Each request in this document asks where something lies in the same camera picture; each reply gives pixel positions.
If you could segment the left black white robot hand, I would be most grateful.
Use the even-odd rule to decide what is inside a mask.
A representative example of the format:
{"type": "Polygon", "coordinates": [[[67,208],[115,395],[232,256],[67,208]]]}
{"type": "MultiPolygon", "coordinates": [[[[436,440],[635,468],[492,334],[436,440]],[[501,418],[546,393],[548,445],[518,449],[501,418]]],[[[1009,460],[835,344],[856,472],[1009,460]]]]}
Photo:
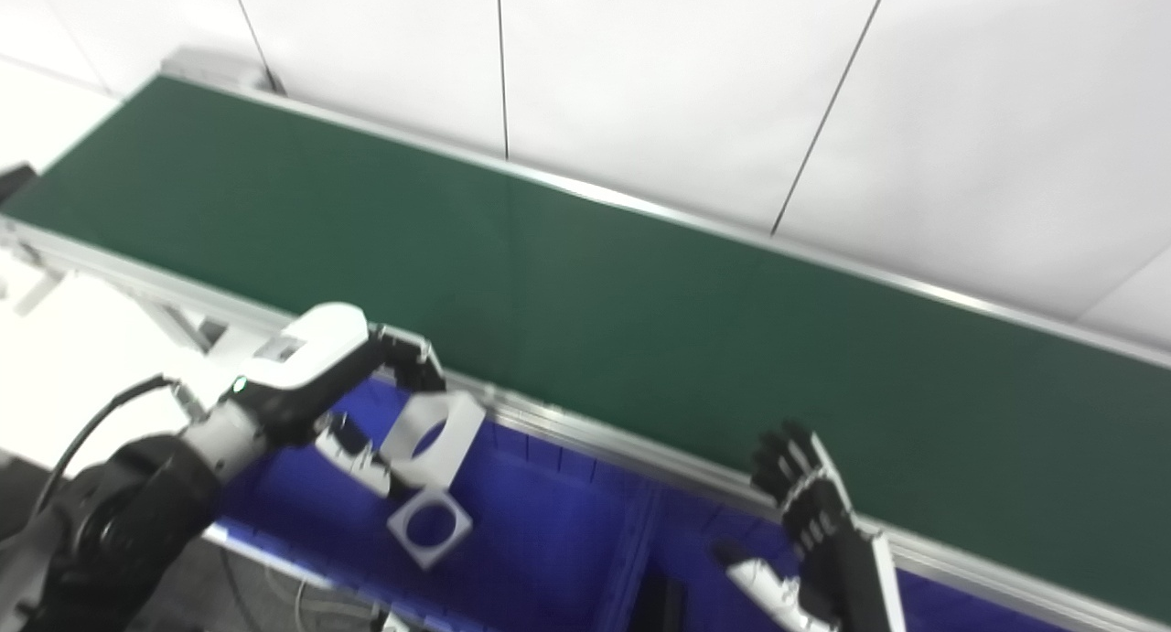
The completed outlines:
{"type": "Polygon", "coordinates": [[[445,375],[426,337],[370,324],[362,308],[330,302],[309,308],[266,341],[231,385],[266,452],[313,445],[322,456],[381,499],[411,489],[379,456],[371,437],[334,404],[377,370],[392,370],[408,391],[444,391],[445,375]]]}

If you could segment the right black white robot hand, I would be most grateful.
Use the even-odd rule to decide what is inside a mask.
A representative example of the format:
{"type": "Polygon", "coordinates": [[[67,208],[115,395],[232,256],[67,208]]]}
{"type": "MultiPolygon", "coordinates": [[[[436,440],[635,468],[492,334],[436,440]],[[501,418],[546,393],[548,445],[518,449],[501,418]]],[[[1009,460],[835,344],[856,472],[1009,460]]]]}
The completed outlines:
{"type": "Polygon", "coordinates": [[[908,628],[886,534],[860,524],[820,437],[786,419],[758,438],[752,465],[749,485],[773,499],[797,573],[715,541],[711,556],[737,590],[783,631],[908,628]]]}

